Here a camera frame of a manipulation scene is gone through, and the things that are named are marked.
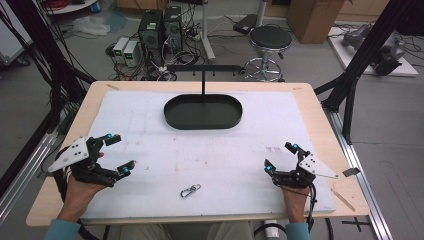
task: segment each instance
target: person's arm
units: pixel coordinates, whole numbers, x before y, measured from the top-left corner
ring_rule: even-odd
[[[105,186],[98,184],[79,182],[71,174],[62,210],[57,219],[52,220],[44,240],[76,239],[80,228],[76,222],[87,210],[94,195],[104,188]]]
[[[303,217],[310,189],[282,187],[290,223],[286,225],[287,240],[309,240],[308,224]]]

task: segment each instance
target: black stool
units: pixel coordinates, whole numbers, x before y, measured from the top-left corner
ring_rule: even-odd
[[[250,32],[250,44],[262,52],[261,58],[253,58],[244,66],[247,73],[245,79],[253,78],[262,82],[284,82],[280,66],[269,59],[273,52],[283,59],[283,52],[291,44],[291,36],[288,32],[277,26],[260,26]]]

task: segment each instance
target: oval black tray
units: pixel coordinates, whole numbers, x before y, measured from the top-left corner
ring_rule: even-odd
[[[240,122],[243,107],[229,95],[184,94],[169,100],[163,111],[166,122],[176,129],[228,129]]]

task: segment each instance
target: person's leg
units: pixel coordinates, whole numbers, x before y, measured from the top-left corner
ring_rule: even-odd
[[[161,224],[134,224],[121,227],[121,240],[171,240],[168,229]]]
[[[207,240],[253,240],[252,225],[248,221],[215,223]]]

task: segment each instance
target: silver carabiner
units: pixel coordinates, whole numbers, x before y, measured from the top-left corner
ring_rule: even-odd
[[[202,186],[200,184],[196,184],[191,186],[190,188],[184,189],[181,191],[181,197],[186,198],[190,196],[191,194],[195,193],[197,190],[199,190]]]

